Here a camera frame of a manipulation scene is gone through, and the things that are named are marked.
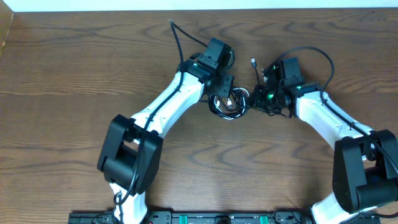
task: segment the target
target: white wall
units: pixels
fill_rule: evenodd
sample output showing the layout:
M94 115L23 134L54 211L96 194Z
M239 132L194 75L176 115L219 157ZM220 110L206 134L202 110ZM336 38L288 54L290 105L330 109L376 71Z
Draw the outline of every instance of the white wall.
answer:
M4 0L14 12L398 7L398 0Z

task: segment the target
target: wooden table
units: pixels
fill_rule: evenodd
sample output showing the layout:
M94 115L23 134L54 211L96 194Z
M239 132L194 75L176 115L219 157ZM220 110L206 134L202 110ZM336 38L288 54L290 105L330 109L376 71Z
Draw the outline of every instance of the wooden table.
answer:
M114 206L96 162L112 118L137 113L172 80L179 57L169 19L200 40L232 46L235 85L250 90L251 57L262 68L291 47L323 49L336 65L333 100L358 121L398 134L398 9L17 13L0 58L2 223L66 223L71 211ZM203 51L180 38L186 57ZM307 80L326 81L322 56L292 56ZM147 204L307 207L331 192L332 162L328 144L299 119L250 110L227 121L197 103L165 138Z

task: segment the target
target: wood grain surface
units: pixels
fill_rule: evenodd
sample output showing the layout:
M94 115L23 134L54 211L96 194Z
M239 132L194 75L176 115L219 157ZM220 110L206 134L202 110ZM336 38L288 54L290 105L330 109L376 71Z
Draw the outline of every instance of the wood grain surface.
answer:
M1 223L66 223L71 211L114 206L96 162L112 118L137 113L172 80L179 57L169 19L232 46L235 84L250 90L251 57L261 68L291 47L323 49L336 65L333 100L398 134L398 9L18 13L0 58ZM203 51L180 38L186 57ZM308 81L326 81L322 56L292 56ZM299 119L250 110L227 121L197 103L165 138L147 204L302 208L331 192L332 168L331 148Z

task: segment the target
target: wooden tabletop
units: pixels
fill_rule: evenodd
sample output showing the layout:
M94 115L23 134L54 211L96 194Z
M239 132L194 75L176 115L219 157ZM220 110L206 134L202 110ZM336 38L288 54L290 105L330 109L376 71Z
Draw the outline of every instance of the wooden tabletop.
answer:
M1 223L66 223L71 211L114 207L98 156L110 121L137 113L173 79L179 57L169 19L232 46L234 84L249 90L251 57L262 68L292 47L323 49L336 66L332 99L398 134L398 9L17 13L0 58ZM203 51L179 36L186 57ZM308 81L326 81L320 54L292 56ZM250 110L227 121L197 103L165 138L147 204L308 207L332 191L332 168L332 149L299 119Z

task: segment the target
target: cable connector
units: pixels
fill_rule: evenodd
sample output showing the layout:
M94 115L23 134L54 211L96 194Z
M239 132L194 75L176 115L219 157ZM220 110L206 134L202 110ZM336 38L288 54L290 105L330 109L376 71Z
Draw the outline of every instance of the cable connector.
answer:
M226 104L228 105L229 109L232 109L232 101L228 98L228 101L226 102Z
M255 59L255 58L252 58L252 59L251 59L251 66L252 66L253 68L257 68L257 62L256 62L256 59Z

